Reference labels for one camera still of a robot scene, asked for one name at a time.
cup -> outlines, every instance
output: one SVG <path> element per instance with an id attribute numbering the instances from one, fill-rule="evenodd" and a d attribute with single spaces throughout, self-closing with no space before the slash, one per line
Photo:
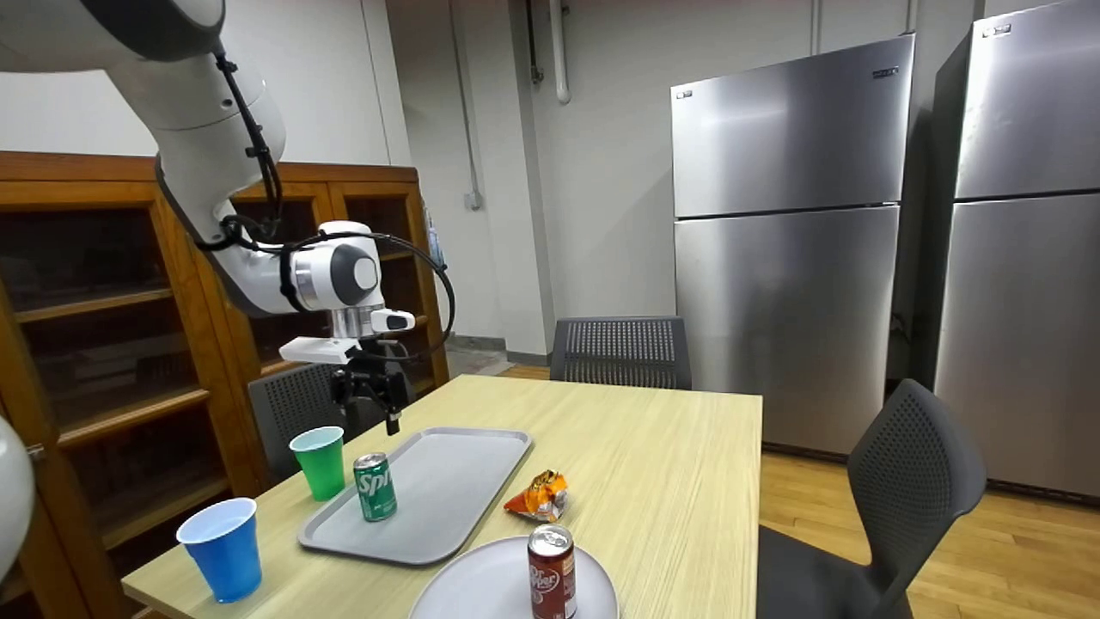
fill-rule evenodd
<path id="1" fill-rule="evenodd" d="M 200 565 L 218 603 L 248 599 L 261 586 L 254 497 L 223 497 L 193 513 L 176 541 Z"/>
<path id="2" fill-rule="evenodd" d="M 345 426 L 312 426 L 290 441 L 309 494 L 317 501 L 333 497 L 345 487 Z"/>

gray tray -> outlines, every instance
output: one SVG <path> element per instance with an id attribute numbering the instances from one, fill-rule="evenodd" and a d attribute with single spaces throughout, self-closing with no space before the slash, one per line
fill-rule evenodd
<path id="1" fill-rule="evenodd" d="M 442 565 L 472 537 L 489 501 L 528 457 L 514 431 L 438 426 L 389 454 L 399 513 L 364 524 L 356 486 L 301 530 L 301 547 L 389 565 Z"/>

refrigerator door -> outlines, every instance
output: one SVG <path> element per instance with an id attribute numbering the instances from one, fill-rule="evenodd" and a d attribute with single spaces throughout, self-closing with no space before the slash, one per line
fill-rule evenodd
<path id="1" fill-rule="evenodd" d="M 768 395 L 769 443 L 851 454 L 883 404 L 897 218 L 678 220 L 692 385 Z"/>
<path id="2" fill-rule="evenodd" d="M 936 392 L 992 479 L 1100 494 L 1100 196 L 957 205 Z"/>
<path id="3" fill-rule="evenodd" d="M 973 24 L 957 198 L 1100 190 L 1100 4 Z"/>
<path id="4" fill-rule="evenodd" d="M 916 38 L 670 89 L 678 218 L 901 198 Z"/>

red soda can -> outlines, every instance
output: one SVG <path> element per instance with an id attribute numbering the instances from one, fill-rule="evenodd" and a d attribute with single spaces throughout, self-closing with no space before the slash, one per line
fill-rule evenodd
<path id="1" fill-rule="evenodd" d="M 528 541 L 532 619 L 576 619 L 576 537 L 563 527 L 536 527 Z"/>

green plastic cup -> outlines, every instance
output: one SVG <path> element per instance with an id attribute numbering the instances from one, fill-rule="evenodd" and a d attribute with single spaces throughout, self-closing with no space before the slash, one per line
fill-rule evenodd
<path id="1" fill-rule="evenodd" d="M 296 454 L 309 494 L 317 501 L 326 501 L 342 494 L 345 487 L 345 426 L 312 426 L 290 441 L 290 450 Z"/>

